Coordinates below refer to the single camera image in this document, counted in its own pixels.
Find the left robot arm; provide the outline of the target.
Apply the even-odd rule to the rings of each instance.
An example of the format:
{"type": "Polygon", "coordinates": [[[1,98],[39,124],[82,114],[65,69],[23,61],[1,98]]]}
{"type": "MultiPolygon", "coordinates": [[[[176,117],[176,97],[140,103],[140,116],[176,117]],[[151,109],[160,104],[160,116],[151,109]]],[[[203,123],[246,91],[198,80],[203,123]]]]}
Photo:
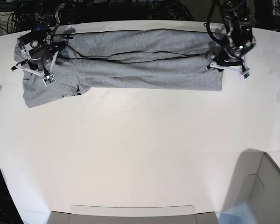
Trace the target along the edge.
{"type": "Polygon", "coordinates": [[[213,56],[217,65],[244,67],[243,57],[256,46],[250,11],[245,0],[225,0],[223,3],[213,0],[206,20],[206,30],[209,37],[219,46],[219,52],[213,56]],[[210,30],[210,20],[215,7],[220,9],[226,30],[222,39],[216,38],[210,30]]]}

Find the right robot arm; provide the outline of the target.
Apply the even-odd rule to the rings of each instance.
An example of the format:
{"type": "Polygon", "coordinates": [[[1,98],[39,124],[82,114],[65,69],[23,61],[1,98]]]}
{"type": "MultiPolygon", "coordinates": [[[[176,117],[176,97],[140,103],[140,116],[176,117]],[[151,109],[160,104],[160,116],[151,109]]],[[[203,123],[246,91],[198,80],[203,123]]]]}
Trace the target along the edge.
{"type": "Polygon", "coordinates": [[[32,4],[32,18],[35,24],[31,31],[17,39],[17,46],[23,57],[23,64],[32,70],[42,72],[45,64],[52,59],[53,38],[60,25],[60,11],[64,0],[37,0],[32,4]]]}

